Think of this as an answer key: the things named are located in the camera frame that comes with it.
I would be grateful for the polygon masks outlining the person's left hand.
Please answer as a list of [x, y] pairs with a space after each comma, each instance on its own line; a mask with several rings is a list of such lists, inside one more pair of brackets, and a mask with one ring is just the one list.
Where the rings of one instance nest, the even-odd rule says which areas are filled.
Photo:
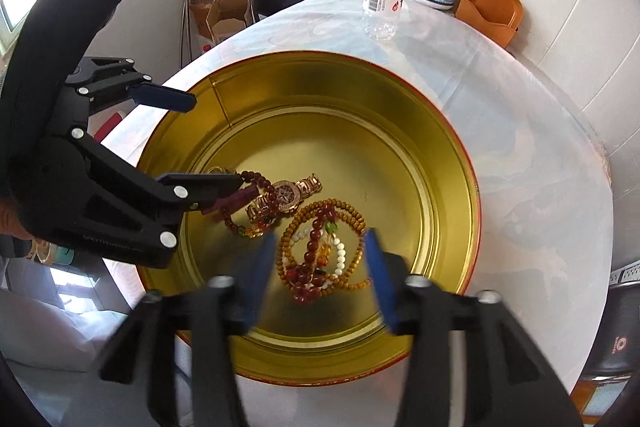
[[24, 241], [34, 238], [18, 220], [17, 209], [11, 199], [0, 200], [0, 234], [24, 239]]

